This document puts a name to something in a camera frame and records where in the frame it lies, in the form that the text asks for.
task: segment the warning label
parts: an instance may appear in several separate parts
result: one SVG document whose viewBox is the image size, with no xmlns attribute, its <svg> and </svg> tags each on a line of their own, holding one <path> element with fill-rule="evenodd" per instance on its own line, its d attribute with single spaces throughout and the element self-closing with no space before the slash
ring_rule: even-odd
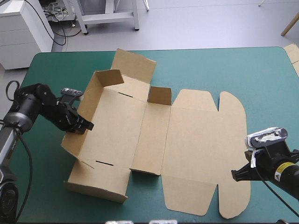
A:
<svg viewBox="0 0 299 224">
<path fill-rule="evenodd" d="M 279 167 L 277 167 L 276 169 L 276 172 L 274 174 L 274 178 L 275 180 L 277 181 L 280 181 L 280 177 L 281 177 L 281 174 L 282 172 L 289 166 L 293 166 L 295 165 L 295 163 L 292 163 L 292 162 L 285 162 L 285 163 L 282 163 Z"/>
</svg>

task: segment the gray floor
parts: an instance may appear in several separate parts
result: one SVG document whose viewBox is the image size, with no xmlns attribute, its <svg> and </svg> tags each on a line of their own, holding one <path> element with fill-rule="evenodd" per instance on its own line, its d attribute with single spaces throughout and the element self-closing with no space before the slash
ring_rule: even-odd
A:
<svg viewBox="0 0 299 224">
<path fill-rule="evenodd" d="M 90 25 L 89 35 L 80 33 L 67 44 L 53 45 L 53 51 L 104 51 L 122 48 L 197 49 L 299 45 L 299 23 L 285 36 L 280 33 L 298 12 L 299 0 L 149 0 L 146 12 L 138 0 L 140 30 L 133 22 Z M 81 0 L 86 14 L 102 12 L 103 1 Z M 122 0 L 119 11 L 131 8 L 131 0 Z M 76 33 L 77 25 L 65 23 L 67 33 Z M 10 103 L 5 96 L 9 80 L 22 81 L 26 69 L 4 70 L 0 66 L 0 118 Z"/>
</svg>

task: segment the cardboard box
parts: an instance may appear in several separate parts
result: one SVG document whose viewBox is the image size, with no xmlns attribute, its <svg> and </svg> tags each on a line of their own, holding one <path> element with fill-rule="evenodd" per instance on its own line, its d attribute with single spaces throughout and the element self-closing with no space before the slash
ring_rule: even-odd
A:
<svg viewBox="0 0 299 224">
<path fill-rule="evenodd" d="M 250 182 L 230 170 L 246 163 L 246 115 L 228 92 L 217 110 L 207 91 L 151 87 L 156 62 L 117 50 L 111 70 L 96 71 L 78 112 L 95 124 L 67 133 L 62 146 L 78 158 L 65 187 L 123 203 L 131 170 L 161 175 L 168 209 L 205 215 L 219 186 L 223 217 L 248 205 Z"/>
</svg>

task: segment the white drawer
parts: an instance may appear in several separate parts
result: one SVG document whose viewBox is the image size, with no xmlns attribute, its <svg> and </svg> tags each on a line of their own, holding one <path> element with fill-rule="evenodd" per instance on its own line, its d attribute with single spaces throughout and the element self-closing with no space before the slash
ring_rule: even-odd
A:
<svg viewBox="0 0 299 224">
<path fill-rule="evenodd" d="M 14 45 L 21 43 L 35 43 L 35 40 L 28 29 L 0 32 L 0 46 Z"/>
<path fill-rule="evenodd" d="M 0 63 L 5 69 L 27 68 L 40 52 L 36 43 L 0 46 Z"/>
<path fill-rule="evenodd" d="M 21 15 L 0 17 L 0 32 L 19 29 L 28 29 Z"/>
</svg>

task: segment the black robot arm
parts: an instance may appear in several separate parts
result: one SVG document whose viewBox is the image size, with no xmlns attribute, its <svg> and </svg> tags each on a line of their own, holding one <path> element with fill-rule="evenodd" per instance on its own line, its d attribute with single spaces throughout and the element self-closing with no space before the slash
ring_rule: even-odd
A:
<svg viewBox="0 0 299 224">
<path fill-rule="evenodd" d="M 61 90 L 62 96 L 56 98 L 47 85 L 19 88 L 17 81 L 11 81 L 6 91 L 13 82 L 17 83 L 14 99 L 7 97 L 13 104 L 1 121 L 3 126 L 0 130 L 0 223 L 15 223 L 19 217 L 20 212 L 16 217 L 18 189 L 14 184 L 17 178 L 9 169 L 9 162 L 18 139 L 23 142 L 21 135 L 32 128 L 38 115 L 41 114 L 60 130 L 67 132 L 84 134 L 86 129 L 93 128 L 93 123 L 81 117 L 72 105 L 82 97 L 83 92 L 64 88 Z"/>
</svg>

